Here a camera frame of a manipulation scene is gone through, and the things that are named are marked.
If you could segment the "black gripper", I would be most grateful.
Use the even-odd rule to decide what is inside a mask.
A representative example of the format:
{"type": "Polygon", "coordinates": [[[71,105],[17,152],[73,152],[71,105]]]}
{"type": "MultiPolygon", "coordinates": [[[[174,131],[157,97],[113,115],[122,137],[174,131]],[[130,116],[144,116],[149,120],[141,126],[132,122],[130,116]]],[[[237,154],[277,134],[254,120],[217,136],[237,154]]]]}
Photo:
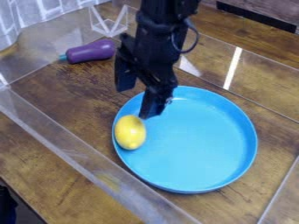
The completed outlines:
{"type": "Polygon", "coordinates": [[[136,80],[146,86],[138,117],[149,119],[164,112],[172,102],[177,80],[173,64],[182,53],[196,46],[200,34],[189,19],[192,13],[162,14],[154,21],[142,11],[134,15],[137,23],[134,36],[120,35],[121,44],[116,51],[114,85],[116,91],[132,89],[136,80]]]}

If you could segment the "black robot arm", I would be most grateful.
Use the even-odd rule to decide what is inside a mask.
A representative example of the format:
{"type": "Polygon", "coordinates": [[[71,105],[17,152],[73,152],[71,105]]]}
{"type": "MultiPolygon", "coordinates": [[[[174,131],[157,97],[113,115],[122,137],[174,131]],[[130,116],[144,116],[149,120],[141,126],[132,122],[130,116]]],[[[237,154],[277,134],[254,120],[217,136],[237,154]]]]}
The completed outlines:
{"type": "Polygon", "coordinates": [[[173,98],[177,79],[173,64],[190,50],[182,47],[186,32],[194,31],[189,16],[201,0],[141,0],[134,14],[136,32],[120,35],[116,50],[114,84],[122,92],[141,81],[145,86],[138,117],[158,116],[173,98]]]}

